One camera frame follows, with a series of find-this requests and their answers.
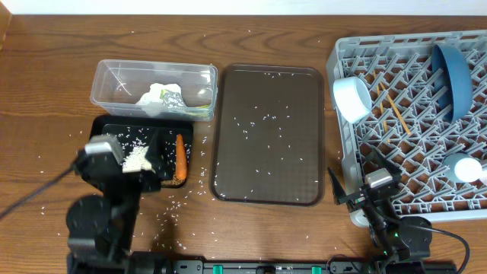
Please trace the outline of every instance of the white backdrop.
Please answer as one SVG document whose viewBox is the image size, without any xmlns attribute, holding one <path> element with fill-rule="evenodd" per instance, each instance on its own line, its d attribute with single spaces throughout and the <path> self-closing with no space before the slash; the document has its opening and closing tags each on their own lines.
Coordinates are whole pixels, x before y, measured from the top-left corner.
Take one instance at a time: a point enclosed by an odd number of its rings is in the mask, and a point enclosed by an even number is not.
<svg viewBox="0 0 487 274">
<path fill-rule="evenodd" d="M 486 0 L 0 0 L 12 14 L 487 15 Z"/>
</svg>

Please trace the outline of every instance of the wooden stick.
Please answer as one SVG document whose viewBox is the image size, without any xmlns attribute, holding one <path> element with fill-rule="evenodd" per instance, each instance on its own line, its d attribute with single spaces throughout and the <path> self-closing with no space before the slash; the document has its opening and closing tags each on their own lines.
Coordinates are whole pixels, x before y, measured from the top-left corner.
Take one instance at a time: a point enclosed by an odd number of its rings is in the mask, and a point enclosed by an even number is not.
<svg viewBox="0 0 487 274">
<path fill-rule="evenodd" d="M 386 88 L 384 87 L 382 82 L 379 82 L 379 84 L 380 84 L 380 87 L 385 91 Z M 401 121 L 401 124 L 403 124 L 404 130 L 408 133 L 408 135 L 411 135 L 411 131 L 409 131 L 408 125 L 406 124 L 406 122 L 404 122 L 403 116 L 401 115 L 401 113 L 397 109 L 396 105 L 394 104 L 393 99 L 389 96 L 389 94 L 387 95 L 387 99 L 389 100 L 390 105 L 393 107 L 393 110 L 396 113 L 397 118 L 399 118 L 399 120 Z"/>
<path fill-rule="evenodd" d="M 379 88 L 379 85 L 376 86 L 376 89 L 377 89 L 377 96 L 380 96 L 380 88 Z M 380 102 L 380 114 L 383 115 L 384 114 L 384 106 L 382 104 L 382 101 Z M 387 127 L 387 122 L 386 120 L 382 121 L 383 125 L 384 125 L 384 130 L 387 132 L 389 131 L 388 127 Z"/>
</svg>

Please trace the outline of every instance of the wood grain tabletop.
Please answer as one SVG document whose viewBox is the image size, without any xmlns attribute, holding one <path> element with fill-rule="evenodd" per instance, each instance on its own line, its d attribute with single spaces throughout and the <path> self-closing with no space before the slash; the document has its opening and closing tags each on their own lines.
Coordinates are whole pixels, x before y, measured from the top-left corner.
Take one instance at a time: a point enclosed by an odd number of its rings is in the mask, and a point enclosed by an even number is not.
<svg viewBox="0 0 487 274">
<path fill-rule="evenodd" d="M 93 119 L 104 114 L 89 99 L 102 59 L 213 64 L 219 72 L 234 63 L 303 66 L 320 71 L 326 82 L 326 61 L 341 37 L 485 25 L 487 18 L 477 17 L 14 16 L 0 52 L 0 210 L 54 178 L 87 142 Z M 341 173 L 342 146 L 327 82 L 324 92 L 322 153 L 326 166 Z M 359 258 L 376 252 L 368 229 L 353 225 L 344 205 L 333 204 L 327 174 L 323 201 L 310 208 L 213 200 L 208 175 L 201 177 L 199 170 L 210 168 L 214 124 L 194 124 L 193 149 L 205 154 L 191 157 L 185 187 L 143 195 L 132 250 L 257 261 L 324 261 L 337 253 Z M 78 197 L 92 193 L 97 193 L 92 186 L 69 175 L 0 221 L 0 272 L 66 273 L 65 214 Z M 183 206 L 167 211 L 173 201 Z M 165 220 L 172 225 L 161 231 Z M 485 272 L 486 225 L 482 220 L 434 226 L 469 242 L 465 272 L 475 273 Z M 430 260 L 460 266 L 463 254 L 460 242 L 434 235 Z"/>
</svg>

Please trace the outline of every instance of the orange carrot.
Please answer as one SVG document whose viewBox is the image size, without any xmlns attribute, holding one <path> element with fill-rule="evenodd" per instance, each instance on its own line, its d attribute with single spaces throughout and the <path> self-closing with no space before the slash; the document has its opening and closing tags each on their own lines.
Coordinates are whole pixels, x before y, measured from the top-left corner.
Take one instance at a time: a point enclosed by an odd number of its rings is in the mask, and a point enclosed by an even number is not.
<svg viewBox="0 0 487 274">
<path fill-rule="evenodd" d="M 176 178 L 185 180 L 188 175 L 188 163 L 186 162 L 186 149 L 184 149 L 183 136 L 176 137 Z"/>
</svg>

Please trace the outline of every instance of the crumpled plastic wrapper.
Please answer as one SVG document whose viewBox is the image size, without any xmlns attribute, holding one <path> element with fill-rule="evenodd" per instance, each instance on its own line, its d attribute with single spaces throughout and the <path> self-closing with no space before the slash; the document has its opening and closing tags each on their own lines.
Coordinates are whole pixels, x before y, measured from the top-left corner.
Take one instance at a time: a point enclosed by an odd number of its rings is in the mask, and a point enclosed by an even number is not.
<svg viewBox="0 0 487 274">
<path fill-rule="evenodd" d="M 178 84 L 151 84 L 151 90 L 136 103 L 150 117 L 156 117 L 167 108 L 186 107 Z"/>
</svg>

